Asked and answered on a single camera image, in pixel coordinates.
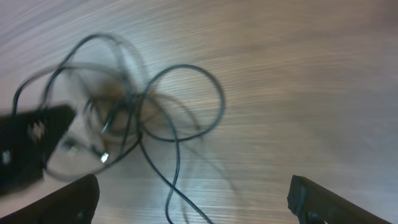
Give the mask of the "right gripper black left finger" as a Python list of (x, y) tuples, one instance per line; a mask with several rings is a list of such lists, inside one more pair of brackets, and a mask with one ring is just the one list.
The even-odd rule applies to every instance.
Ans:
[(100, 198), (98, 179), (88, 174), (1, 218), (1, 224), (90, 224)]

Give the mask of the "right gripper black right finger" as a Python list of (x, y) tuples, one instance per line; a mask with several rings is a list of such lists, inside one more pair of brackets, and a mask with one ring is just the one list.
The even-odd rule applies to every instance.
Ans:
[(310, 179), (298, 175), (291, 179), (287, 201), (289, 210), (300, 224), (387, 223)]

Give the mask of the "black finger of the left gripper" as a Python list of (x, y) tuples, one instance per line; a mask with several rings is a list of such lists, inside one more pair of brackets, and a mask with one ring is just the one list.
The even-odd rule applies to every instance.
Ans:
[(1, 195), (41, 180), (76, 112), (68, 105), (1, 115)]

